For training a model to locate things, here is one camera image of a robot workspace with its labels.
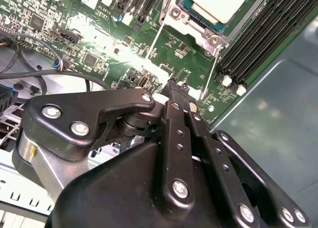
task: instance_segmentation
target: black cable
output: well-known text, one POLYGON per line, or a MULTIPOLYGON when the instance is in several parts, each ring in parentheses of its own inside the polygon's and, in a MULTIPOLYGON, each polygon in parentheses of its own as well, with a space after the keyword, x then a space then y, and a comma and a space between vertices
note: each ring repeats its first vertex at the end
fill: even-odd
POLYGON ((20 51, 20 45, 18 44, 18 42, 14 39, 14 38, 11 38, 11 37, 8 37, 11 41, 14 42, 14 45, 15 45, 15 53, 14 53, 14 56, 13 58, 11 59, 11 61, 9 62, 9 64, 2 70, 0 71, 0 74, 2 73, 6 73, 7 71, 9 71, 13 65, 15 64, 16 60, 18 59, 18 52, 20 51))
POLYGON ((90 92, 90 82, 89 82, 89 80, 85 79, 85 85, 86 85, 86 92, 90 92))
MULTIPOLYGON (((22 54, 21 50, 19 50, 17 52, 18 54, 18 59, 21 62, 21 64, 29 71, 29 72, 37 72, 37 70, 35 70, 25 59, 24 55, 22 54)), ((38 84, 40 85, 41 91, 42 91, 42 95, 46 95, 47 91, 48 91, 48 87, 46 85, 45 80, 43 79, 43 77, 41 76, 35 76, 34 79, 38 82, 38 84)))
POLYGON ((9 73, 9 74, 1 74, 0 80, 4 79, 15 79, 15 78, 24 78, 24 77, 34 77, 34 76, 48 76, 48 75, 65 75, 65 76, 75 76, 80 77, 85 80, 92 81, 101 87, 103 87, 106 90, 110 90, 109 85, 107 85, 104 81, 97 79, 93 76, 75 73, 75 72, 60 72, 58 70, 44 70, 44 71, 38 71, 38 72, 31 72, 31 73, 9 73))

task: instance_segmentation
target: gray metal panel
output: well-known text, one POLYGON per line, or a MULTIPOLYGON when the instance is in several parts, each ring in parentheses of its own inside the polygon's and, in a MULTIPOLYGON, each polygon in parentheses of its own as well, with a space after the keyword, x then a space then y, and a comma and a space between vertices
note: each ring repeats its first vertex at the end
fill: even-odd
POLYGON ((318 227, 318 18, 211 130, 229 133, 318 227))

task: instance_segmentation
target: black bracket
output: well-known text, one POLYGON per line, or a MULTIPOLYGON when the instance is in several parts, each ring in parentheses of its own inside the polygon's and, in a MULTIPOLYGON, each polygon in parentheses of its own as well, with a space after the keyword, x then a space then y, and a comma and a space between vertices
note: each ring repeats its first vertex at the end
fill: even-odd
POLYGON ((268 174, 223 131, 213 138, 220 141, 232 163, 240 182, 253 192, 255 206, 262 219, 273 227, 311 227, 305 212, 268 176, 268 174))
POLYGON ((123 114, 148 112, 154 106, 155 101, 142 89, 38 96, 26 104, 21 127, 35 143, 63 159, 77 161, 93 148, 107 144, 109 132, 123 114), (44 116, 46 106, 58 108, 61 116, 44 116), (87 135, 71 131, 71 125, 78 121, 89 127, 87 135))

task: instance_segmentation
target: wire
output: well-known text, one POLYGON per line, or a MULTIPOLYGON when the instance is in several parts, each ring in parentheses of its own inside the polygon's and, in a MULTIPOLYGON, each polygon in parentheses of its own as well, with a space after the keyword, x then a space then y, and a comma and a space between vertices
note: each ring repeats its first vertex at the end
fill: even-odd
POLYGON ((0 80, 4 79, 15 79, 15 78, 24 78, 24 77, 34 77, 34 76, 48 76, 48 75, 65 75, 65 76, 75 76, 80 77, 85 80, 92 81, 106 90, 110 90, 110 86, 107 85, 104 81, 97 79, 93 76, 75 73, 75 72, 60 72, 58 70, 45 70, 45 71, 38 71, 38 72, 31 72, 31 73, 9 73, 9 74, 1 74, 0 80))
POLYGON ((7 71, 9 71, 13 67, 16 60, 18 59, 18 52, 20 51, 20 46, 19 46, 18 42, 14 38, 11 38, 11 37, 8 37, 8 38, 14 42, 15 54, 14 54, 13 58, 11 59, 11 61, 9 62, 9 64, 2 71, 0 71, 0 74, 6 73, 7 71))
MULTIPOLYGON (((18 59, 21 62, 21 64, 29 71, 29 72, 36 72, 35 70, 25 59, 24 55, 22 54, 21 51, 18 51, 18 59)), ((48 91, 48 87, 46 85, 45 80, 41 76, 35 76, 34 79, 38 82, 41 88, 42 95, 46 95, 48 91)))
POLYGON ((30 39, 42 44, 43 46, 48 48, 53 53, 53 55, 60 61, 60 64, 61 64, 60 68, 63 69, 63 60, 62 60, 62 58, 46 42, 42 41, 41 39, 38 39, 38 38, 36 38, 36 37, 34 37, 32 35, 25 34, 25 33, 6 33, 6 32, 1 32, 1 34, 7 36, 8 38, 10 38, 10 37, 30 38, 30 39))
POLYGON ((90 83, 89 80, 85 79, 85 85, 86 85, 86 92, 90 92, 90 83))

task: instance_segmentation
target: motherboard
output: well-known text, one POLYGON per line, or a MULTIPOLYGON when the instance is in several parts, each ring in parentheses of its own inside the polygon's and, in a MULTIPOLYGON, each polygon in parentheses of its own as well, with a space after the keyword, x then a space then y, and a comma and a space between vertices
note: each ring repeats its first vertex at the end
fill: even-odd
MULTIPOLYGON (((2 31, 45 41, 112 89, 176 77, 212 123, 318 14, 318 0, 0 0, 2 31)), ((38 42, 21 47, 54 60, 38 42)))

